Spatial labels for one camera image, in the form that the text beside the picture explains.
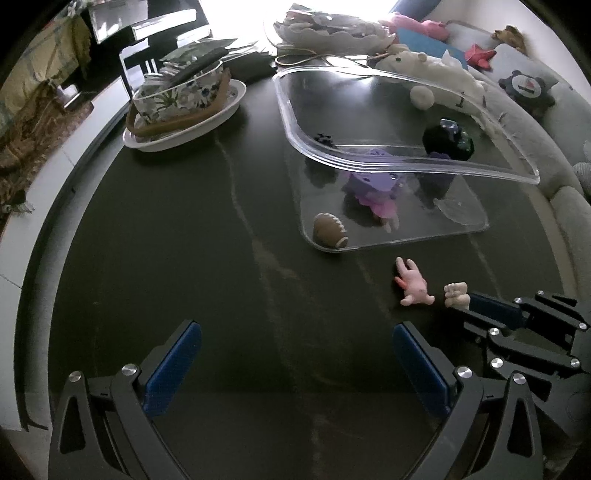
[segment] floral pattern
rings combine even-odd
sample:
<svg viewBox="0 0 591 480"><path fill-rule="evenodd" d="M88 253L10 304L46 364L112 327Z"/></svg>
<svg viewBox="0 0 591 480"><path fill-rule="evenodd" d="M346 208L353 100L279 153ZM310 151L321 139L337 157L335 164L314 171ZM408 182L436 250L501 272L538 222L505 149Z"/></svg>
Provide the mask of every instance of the floral pattern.
<svg viewBox="0 0 591 480"><path fill-rule="evenodd" d="M146 124L164 122L171 118L195 113L209 107L217 97L223 66L177 87L153 93L153 87L134 95L134 104Z"/></svg>

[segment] pink pig toy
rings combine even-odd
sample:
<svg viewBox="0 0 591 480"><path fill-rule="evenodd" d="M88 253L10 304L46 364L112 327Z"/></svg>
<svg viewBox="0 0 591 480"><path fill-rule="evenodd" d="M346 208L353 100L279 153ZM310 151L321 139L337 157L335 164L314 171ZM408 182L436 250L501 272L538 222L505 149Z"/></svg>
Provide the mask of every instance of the pink pig toy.
<svg viewBox="0 0 591 480"><path fill-rule="evenodd" d="M400 305L408 307L413 303L426 303L433 305L435 297L427 293L427 282L418 270L417 264L412 260L407 260L408 268L404 265L404 260L397 257L396 267L400 277L394 277L394 281L404 290L404 298L400 300Z"/></svg>
<svg viewBox="0 0 591 480"><path fill-rule="evenodd" d="M449 37L449 32L442 22L425 20L421 23L398 12L394 12L389 20L380 20L379 22L385 27L388 27L390 33L396 33L396 30L399 28L406 28L407 30L412 30L413 32L435 38L435 40L439 41L446 41Z"/></svg>

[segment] clear plastic box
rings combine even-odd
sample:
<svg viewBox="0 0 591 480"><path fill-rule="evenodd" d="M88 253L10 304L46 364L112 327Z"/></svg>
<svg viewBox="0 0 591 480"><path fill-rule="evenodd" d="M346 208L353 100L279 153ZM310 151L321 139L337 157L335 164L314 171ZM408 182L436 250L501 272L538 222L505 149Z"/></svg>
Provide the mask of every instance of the clear plastic box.
<svg viewBox="0 0 591 480"><path fill-rule="evenodd" d="M508 196L502 192L518 187L507 184L540 181L535 165L500 124L451 90L361 66L293 67L277 73L274 82L291 144L285 157L301 230L318 249L347 251L483 231L504 209ZM467 105L472 115L441 104L417 109L410 99L417 85L448 103ZM469 160L428 155L423 134L442 119L456 122L472 139ZM344 248L315 237L319 213L344 224Z"/></svg>

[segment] brown plush toy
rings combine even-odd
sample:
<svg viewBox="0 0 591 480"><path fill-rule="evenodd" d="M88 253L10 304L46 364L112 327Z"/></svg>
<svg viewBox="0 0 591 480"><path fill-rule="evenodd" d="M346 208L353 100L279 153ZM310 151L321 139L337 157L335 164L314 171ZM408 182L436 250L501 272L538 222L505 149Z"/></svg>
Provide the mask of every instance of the brown plush toy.
<svg viewBox="0 0 591 480"><path fill-rule="evenodd" d="M523 35L513 25L507 25L504 30L495 30L491 37L527 55Z"/></svg>

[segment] brown football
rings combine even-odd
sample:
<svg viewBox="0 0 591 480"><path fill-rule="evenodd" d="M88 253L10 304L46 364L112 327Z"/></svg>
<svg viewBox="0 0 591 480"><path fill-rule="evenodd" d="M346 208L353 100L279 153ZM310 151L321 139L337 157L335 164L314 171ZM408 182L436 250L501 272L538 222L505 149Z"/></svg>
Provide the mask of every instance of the brown football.
<svg viewBox="0 0 591 480"><path fill-rule="evenodd" d="M319 213L314 217L314 238L329 248L344 248L349 242L343 222L331 213Z"/></svg>

